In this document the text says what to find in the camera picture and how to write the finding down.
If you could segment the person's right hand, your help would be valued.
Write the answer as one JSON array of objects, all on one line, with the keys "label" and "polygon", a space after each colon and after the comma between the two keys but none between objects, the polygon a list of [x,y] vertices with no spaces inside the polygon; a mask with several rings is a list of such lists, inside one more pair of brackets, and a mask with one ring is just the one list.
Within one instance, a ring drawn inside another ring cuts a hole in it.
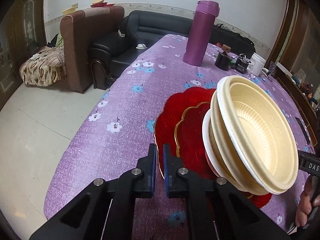
[{"label": "person's right hand", "polygon": [[305,185],[304,190],[300,195],[300,202],[297,206],[295,224],[297,227],[304,226],[308,221],[308,215],[311,212],[312,207],[319,206],[319,195],[311,202],[311,193],[313,191],[312,176],[309,176]]}]

